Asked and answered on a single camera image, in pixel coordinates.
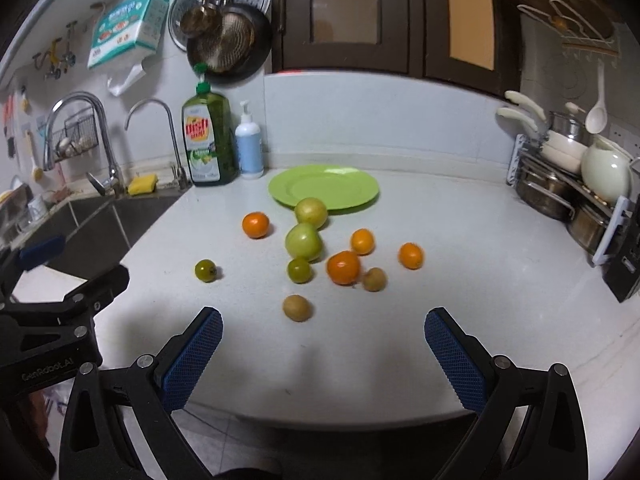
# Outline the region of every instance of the stainless steel sink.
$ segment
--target stainless steel sink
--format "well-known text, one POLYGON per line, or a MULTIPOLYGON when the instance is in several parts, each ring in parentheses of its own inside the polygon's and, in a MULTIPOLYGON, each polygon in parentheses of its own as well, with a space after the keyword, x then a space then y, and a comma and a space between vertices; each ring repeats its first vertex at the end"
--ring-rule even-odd
POLYGON ((117 200, 71 200, 31 235, 28 244, 64 235, 65 252, 47 267, 88 280, 117 264, 182 193, 168 189, 117 200))

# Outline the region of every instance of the white pitcher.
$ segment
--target white pitcher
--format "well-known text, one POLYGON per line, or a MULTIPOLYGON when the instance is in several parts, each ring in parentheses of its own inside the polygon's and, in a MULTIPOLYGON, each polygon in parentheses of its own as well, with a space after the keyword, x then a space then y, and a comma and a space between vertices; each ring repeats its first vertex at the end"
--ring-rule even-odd
POLYGON ((612 140, 593 137, 593 144, 582 156, 582 179, 605 202, 616 203, 620 195, 628 197, 631 192, 634 158, 612 140))

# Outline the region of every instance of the metal screw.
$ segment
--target metal screw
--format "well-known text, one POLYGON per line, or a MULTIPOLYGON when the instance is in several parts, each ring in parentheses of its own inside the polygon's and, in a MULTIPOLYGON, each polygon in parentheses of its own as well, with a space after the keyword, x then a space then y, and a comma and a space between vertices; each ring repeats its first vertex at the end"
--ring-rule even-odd
POLYGON ((567 370, 566 366, 564 366, 563 364, 555 364, 554 365, 554 372, 558 375, 567 375, 569 373, 569 370, 567 370))
POLYGON ((136 361, 136 364, 140 368, 147 368, 151 366, 153 362, 154 362, 154 357, 152 355, 146 354, 146 355, 141 355, 136 361))
POLYGON ((91 363, 82 363, 80 365, 79 371, 82 375, 87 375, 93 369, 94 366, 91 363))
POLYGON ((86 327, 84 325, 76 326, 74 330, 74 336, 76 337, 84 337, 86 335, 86 327))
POLYGON ((498 368, 502 368, 503 370, 506 370, 511 366, 511 361, 509 361, 509 358, 504 355, 496 356, 494 358, 494 363, 498 368))

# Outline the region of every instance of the yellow sponge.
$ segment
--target yellow sponge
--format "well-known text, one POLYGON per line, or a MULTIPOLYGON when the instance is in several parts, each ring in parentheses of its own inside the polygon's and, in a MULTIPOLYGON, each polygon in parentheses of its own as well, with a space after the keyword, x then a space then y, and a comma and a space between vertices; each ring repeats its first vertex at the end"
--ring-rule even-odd
POLYGON ((157 183, 158 176, 155 173, 150 175, 137 176, 131 181, 131 184, 129 184, 129 188, 127 188, 127 190, 129 191, 129 194, 131 196, 153 193, 157 183))

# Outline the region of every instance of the plate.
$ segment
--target plate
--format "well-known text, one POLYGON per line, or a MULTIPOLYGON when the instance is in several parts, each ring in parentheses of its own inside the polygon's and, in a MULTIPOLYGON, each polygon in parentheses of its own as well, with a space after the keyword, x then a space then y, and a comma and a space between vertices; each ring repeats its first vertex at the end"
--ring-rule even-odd
POLYGON ((312 196, 322 200, 329 211, 366 204, 379 192, 378 181, 365 171, 321 164, 291 168, 269 183, 269 193, 278 202, 295 207, 312 196))

